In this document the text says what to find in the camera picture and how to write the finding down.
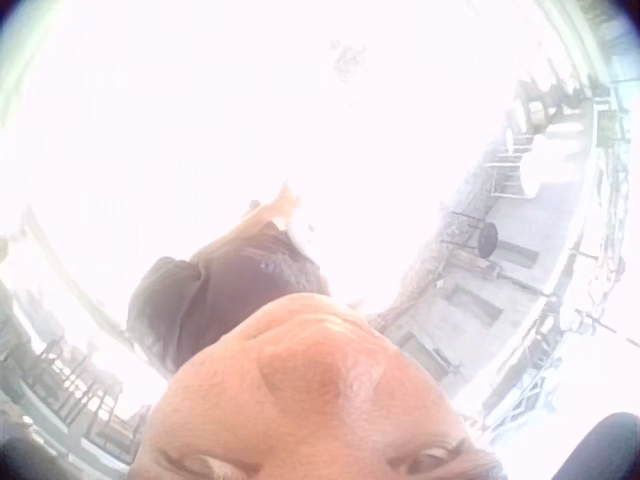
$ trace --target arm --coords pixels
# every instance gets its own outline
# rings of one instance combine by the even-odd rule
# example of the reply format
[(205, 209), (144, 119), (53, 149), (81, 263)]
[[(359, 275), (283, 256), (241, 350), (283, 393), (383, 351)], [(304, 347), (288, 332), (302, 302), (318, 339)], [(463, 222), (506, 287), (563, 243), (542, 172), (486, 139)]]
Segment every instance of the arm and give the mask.
[(202, 247), (189, 261), (191, 263), (199, 263), (213, 255), (221, 245), (231, 240), (251, 237), (266, 224), (278, 218), (284, 218), (288, 222), (298, 204), (298, 199), (295, 198), (289, 187), (285, 185), (273, 202), (260, 205), (246, 214), (242, 221), (230, 232)]

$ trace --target black t-shirt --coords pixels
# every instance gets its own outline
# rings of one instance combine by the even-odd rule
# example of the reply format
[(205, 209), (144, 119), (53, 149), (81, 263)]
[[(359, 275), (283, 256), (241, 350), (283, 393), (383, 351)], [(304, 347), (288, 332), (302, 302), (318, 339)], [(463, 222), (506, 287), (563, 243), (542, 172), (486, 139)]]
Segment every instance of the black t-shirt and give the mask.
[(269, 223), (201, 263), (158, 260), (131, 297), (127, 330), (170, 375), (262, 306), (303, 292), (329, 289), (318, 266)]

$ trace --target nose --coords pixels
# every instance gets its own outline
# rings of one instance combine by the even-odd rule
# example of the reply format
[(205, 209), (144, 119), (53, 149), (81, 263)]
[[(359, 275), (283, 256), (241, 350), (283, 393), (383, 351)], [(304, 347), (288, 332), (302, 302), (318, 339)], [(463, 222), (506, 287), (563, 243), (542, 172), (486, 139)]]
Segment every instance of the nose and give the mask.
[(286, 414), (337, 420), (350, 412), (362, 415), (370, 406), (389, 354), (381, 339), (361, 329), (331, 316), (314, 317), (266, 348), (258, 369)]

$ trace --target window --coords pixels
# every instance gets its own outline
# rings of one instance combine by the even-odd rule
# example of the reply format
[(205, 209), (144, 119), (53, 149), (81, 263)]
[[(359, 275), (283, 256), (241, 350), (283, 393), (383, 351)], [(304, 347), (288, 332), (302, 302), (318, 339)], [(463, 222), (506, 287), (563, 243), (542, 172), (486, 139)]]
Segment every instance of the window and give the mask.
[(460, 285), (456, 285), (445, 300), (447, 300), (451, 306), (465, 311), (488, 326), (496, 323), (500, 315), (502, 315), (501, 308)]
[(399, 347), (409, 358), (429, 372), (436, 382), (449, 375), (449, 369), (413, 333), (407, 333), (400, 341)]
[(493, 254), (495, 260), (502, 260), (522, 268), (533, 268), (538, 261), (539, 253), (530, 248), (514, 243), (498, 240), (498, 248)]

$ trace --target bar stool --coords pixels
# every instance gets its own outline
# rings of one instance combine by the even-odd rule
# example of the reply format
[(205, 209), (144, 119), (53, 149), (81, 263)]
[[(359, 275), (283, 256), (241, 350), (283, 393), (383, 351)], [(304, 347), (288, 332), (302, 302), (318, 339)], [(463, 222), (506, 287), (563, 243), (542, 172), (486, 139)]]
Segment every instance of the bar stool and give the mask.
[(473, 221), (473, 223), (469, 224), (469, 228), (477, 230), (476, 244), (468, 245), (466, 243), (455, 242), (452, 240), (443, 240), (442, 243), (446, 245), (453, 245), (463, 250), (475, 250), (478, 256), (482, 259), (487, 259), (494, 254), (498, 248), (499, 240), (498, 227), (495, 223), (487, 222), (482, 218), (474, 217), (462, 212), (451, 213)]

